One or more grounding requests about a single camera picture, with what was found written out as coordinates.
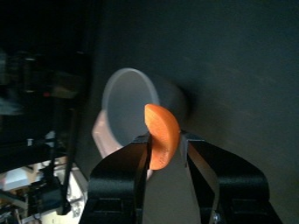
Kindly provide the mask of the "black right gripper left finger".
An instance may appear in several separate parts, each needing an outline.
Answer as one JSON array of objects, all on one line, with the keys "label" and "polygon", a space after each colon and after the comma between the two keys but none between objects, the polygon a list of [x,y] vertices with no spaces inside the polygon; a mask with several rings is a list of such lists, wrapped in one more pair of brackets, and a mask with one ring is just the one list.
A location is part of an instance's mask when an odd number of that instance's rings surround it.
[{"label": "black right gripper left finger", "polygon": [[141,224],[150,135],[138,136],[95,165],[78,224]]}]

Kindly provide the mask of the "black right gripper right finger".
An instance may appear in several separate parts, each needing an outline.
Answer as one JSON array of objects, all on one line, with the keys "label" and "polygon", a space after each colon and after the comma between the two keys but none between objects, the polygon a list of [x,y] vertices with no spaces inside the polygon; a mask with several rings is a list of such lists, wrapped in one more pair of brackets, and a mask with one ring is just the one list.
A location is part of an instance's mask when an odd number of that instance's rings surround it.
[{"label": "black right gripper right finger", "polygon": [[282,224],[269,203],[266,177],[244,158],[188,132],[180,151],[200,224]]}]

